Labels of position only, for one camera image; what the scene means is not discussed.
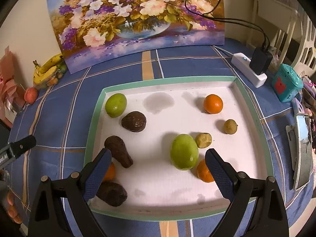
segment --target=person's hand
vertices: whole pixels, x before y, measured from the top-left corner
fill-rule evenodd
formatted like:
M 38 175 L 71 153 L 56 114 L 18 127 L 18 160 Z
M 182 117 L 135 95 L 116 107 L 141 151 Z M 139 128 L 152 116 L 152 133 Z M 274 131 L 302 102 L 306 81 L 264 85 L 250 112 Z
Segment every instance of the person's hand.
M 7 201 L 9 203 L 9 207 L 7 210 L 8 215 L 12 218 L 12 220 L 17 223 L 17 224 L 21 224 L 22 223 L 22 218 L 21 216 L 18 214 L 18 211 L 16 209 L 16 207 L 14 206 L 14 194 L 11 190 L 8 191 L 7 193 Z

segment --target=teal box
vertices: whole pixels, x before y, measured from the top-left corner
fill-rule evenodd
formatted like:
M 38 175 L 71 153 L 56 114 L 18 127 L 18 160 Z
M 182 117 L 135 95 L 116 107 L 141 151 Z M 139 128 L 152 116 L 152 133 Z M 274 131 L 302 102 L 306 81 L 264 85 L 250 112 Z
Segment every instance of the teal box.
M 304 86 L 294 69 L 287 64 L 280 65 L 271 85 L 281 102 L 291 101 Z

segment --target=power strip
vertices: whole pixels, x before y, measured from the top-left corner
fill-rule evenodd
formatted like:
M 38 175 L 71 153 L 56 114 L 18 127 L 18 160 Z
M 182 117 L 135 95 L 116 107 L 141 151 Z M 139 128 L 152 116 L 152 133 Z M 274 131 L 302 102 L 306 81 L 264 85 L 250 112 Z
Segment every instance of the power strip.
M 256 87 L 262 86 L 267 80 L 265 73 L 257 75 L 250 67 L 250 59 L 243 53 L 235 53 L 232 58 L 232 64 L 238 68 L 245 77 Z

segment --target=orange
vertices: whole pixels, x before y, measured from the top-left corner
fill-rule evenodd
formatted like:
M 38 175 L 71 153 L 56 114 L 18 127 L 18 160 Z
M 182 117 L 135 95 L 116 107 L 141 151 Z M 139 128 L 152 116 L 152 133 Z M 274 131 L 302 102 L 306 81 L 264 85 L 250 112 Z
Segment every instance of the orange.
M 214 182 L 214 178 L 212 177 L 212 174 L 205 163 L 205 159 L 203 159 L 197 166 L 197 174 L 198 178 L 200 178 L 205 183 Z
M 216 94 L 210 94 L 204 99 L 203 106 L 208 113 L 217 114 L 223 109 L 223 101 Z
M 105 176 L 103 177 L 102 183 L 113 181 L 114 178 L 115 178 L 115 166 L 112 162 L 111 165 L 109 166 L 109 169 L 107 170 Z

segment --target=tablecloth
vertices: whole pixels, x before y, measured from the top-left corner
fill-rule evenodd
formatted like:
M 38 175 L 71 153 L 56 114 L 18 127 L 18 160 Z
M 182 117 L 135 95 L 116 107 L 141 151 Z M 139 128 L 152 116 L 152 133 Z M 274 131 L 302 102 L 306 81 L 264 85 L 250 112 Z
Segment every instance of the tablecloth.
M 230 53 L 252 52 L 240 42 L 225 39 L 222 49 Z M 231 54 L 215 46 L 184 46 L 164 48 L 126 55 L 100 63 L 70 75 L 40 93 L 14 121 L 9 141 L 29 134 L 37 145 L 7 167 L 9 187 L 16 196 L 19 213 L 28 224 L 34 195 L 43 175 L 51 179 L 68 177 L 81 171 L 89 126 L 96 101 L 105 87 L 148 79 L 178 76 L 228 75 L 240 77 L 261 119 L 268 141 L 274 176 L 284 199 L 289 226 L 304 211 L 313 192 L 313 177 L 299 191 L 292 190 L 293 170 L 285 126 L 294 124 L 290 103 L 281 103 L 271 88 L 271 76 L 255 88 L 231 65 Z M 244 233 L 254 202 L 250 202 L 236 233 Z M 75 236 L 81 233 L 65 200 L 65 211 Z M 140 222 L 95 214 L 109 237 L 209 236 L 223 213 L 201 219 L 178 222 Z

